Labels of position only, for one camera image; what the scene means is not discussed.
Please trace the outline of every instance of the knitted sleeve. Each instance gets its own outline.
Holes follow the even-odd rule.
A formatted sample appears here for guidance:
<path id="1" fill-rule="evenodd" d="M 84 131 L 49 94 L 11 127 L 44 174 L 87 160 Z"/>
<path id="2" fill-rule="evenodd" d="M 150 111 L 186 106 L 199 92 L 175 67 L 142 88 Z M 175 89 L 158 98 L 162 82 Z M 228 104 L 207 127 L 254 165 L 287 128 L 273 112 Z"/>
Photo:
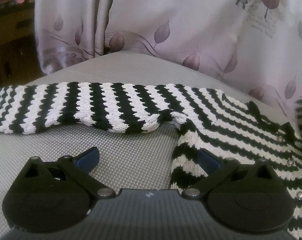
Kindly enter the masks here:
<path id="1" fill-rule="evenodd" d="M 301 141 L 288 123 L 271 122 L 253 102 L 241 103 L 221 90 L 174 84 L 65 82 L 0 90 L 4 133 L 31 134 L 75 123 L 137 133 L 155 130 L 163 122 L 175 124 L 180 135 L 172 154 L 171 188 L 181 192 L 207 176 L 196 161 L 201 148 L 244 164 L 265 158 L 296 201 L 288 231 L 302 238 Z"/>

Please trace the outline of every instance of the metal snap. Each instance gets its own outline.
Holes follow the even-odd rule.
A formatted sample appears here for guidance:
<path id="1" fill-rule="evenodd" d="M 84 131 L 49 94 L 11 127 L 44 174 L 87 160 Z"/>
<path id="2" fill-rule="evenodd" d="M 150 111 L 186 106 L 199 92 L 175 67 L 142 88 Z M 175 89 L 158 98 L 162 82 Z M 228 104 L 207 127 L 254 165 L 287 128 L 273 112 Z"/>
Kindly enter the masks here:
<path id="1" fill-rule="evenodd" d="M 291 159 L 289 159 L 289 160 L 288 160 L 288 165 L 289 165 L 289 166 L 293 166 L 293 165 L 294 165 L 294 161 L 291 160 Z"/>
<path id="2" fill-rule="evenodd" d="M 110 188 L 101 188 L 97 191 L 100 197 L 109 197 L 113 194 L 113 190 Z"/>
<path id="3" fill-rule="evenodd" d="M 190 197 L 196 197 L 200 195 L 200 191 L 196 188 L 187 188 L 184 193 Z"/>
<path id="4" fill-rule="evenodd" d="M 302 199 L 302 191 L 299 191 L 299 192 L 297 193 L 297 198 L 298 198 L 298 199 Z"/>

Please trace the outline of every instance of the wooden cabinet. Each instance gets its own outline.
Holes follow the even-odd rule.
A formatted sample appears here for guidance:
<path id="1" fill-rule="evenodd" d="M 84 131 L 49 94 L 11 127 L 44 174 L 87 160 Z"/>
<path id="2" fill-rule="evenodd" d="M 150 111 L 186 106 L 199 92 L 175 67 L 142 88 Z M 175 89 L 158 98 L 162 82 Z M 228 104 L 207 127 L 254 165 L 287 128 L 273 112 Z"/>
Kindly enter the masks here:
<path id="1" fill-rule="evenodd" d="M 41 77 L 32 35 L 0 45 L 0 85 L 24 85 Z"/>
<path id="2" fill-rule="evenodd" d="M 32 35 L 33 9 L 13 12 L 0 17 L 0 45 Z"/>
<path id="3" fill-rule="evenodd" d="M 34 39 L 34 7 L 0 12 L 0 86 L 23 85 L 42 76 Z"/>

